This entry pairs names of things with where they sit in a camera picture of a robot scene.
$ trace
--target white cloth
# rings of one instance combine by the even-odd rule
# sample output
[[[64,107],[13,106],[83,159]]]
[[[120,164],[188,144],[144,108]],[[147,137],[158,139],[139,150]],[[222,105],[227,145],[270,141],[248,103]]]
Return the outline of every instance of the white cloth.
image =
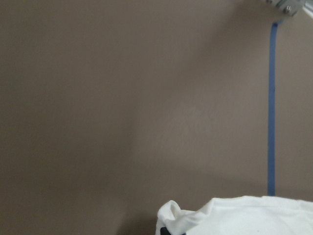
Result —
[[[156,235],[313,235],[313,202],[281,197],[213,198],[198,211],[169,201],[157,217]]]

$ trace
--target black object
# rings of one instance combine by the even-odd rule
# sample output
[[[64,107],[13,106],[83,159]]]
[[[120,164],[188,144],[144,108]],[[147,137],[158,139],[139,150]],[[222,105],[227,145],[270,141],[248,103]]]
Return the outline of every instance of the black object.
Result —
[[[161,235],[171,235],[166,227],[161,228],[160,232],[161,232]]]

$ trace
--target brown surface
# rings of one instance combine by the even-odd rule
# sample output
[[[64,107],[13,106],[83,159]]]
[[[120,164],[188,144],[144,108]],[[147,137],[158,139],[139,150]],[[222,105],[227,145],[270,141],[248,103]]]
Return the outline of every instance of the brown surface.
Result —
[[[154,234],[170,199],[265,195],[258,0],[3,1],[0,234]],[[313,21],[279,29],[278,195],[313,201]]]

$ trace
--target strip of blue tape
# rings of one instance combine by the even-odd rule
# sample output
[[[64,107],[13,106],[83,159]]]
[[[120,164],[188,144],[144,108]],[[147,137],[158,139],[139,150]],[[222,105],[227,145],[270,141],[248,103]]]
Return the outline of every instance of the strip of blue tape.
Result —
[[[268,195],[275,196],[275,57],[276,35],[280,22],[272,24],[269,42],[268,80]]]

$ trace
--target white fabric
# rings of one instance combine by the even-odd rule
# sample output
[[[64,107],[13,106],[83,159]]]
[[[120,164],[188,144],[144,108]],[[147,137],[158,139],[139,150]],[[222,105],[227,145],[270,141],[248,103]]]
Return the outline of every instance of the white fabric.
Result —
[[[157,217],[156,235],[313,235],[313,203],[281,197],[213,198],[198,211],[169,201]]]

